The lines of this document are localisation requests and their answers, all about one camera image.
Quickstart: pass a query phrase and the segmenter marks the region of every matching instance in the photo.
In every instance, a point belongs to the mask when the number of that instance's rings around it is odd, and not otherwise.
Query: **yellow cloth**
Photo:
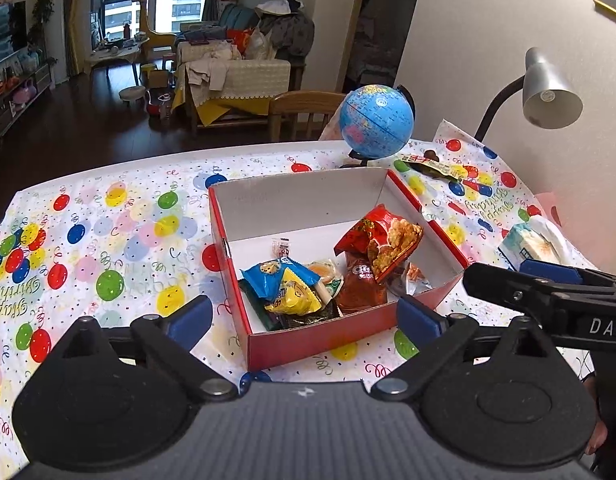
[[[175,92],[175,99],[172,102],[172,108],[182,105],[183,90],[178,89]],[[270,97],[253,97],[251,99],[208,99],[201,106],[197,107],[197,115],[204,126],[210,126],[220,117],[226,115],[231,108],[242,110],[250,114],[267,116],[268,104]]]

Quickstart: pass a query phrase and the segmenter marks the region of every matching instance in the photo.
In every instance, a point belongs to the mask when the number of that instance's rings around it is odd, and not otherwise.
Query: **globe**
[[[363,158],[383,158],[406,145],[414,119],[401,92],[389,86],[368,85],[344,99],[339,129],[348,146]]]

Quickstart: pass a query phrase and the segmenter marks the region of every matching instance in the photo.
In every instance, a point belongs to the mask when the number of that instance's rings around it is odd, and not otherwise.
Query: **blue gripper pad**
[[[166,335],[189,352],[208,332],[213,323],[213,303],[207,296],[197,296],[163,319]]]
[[[519,272],[530,274],[538,278],[545,278],[546,280],[553,280],[555,283],[583,285],[583,279],[577,272],[577,269],[557,264],[549,264],[539,260],[524,260],[519,266]]]
[[[397,327],[421,350],[446,331],[448,320],[415,297],[402,296],[397,303]]]

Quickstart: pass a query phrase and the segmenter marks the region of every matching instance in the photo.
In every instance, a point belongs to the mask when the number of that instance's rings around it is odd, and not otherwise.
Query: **lamp arm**
[[[501,105],[504,104],[506,99],[523,89],[525,77],[526,75],[524,74],[519,79],[513,81],[508,86],[506,86],[501,92],[499,92],[495,96],[483,116],[482,123],[477,128],[477,133],[474,136],[475,139],[477,139],[479,142],[483,142],[483,137],[486,136],[486,132],[488,131],[488,128],[490,127],[490,124],[492,123],[492,120],[495,117],[497,110],[499,110]]]

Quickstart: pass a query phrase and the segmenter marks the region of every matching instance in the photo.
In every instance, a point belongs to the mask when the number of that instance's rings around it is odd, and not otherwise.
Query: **blue snack bag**
[[[250,283],[257,296],[262,300],[274,301],[281,286],[284,270],[287,268],[290,268],[308,286],[313,286],[320,279],[316,272],[306,269],[302,264],[298,264],[287,256],[242,270],[242,275]]]

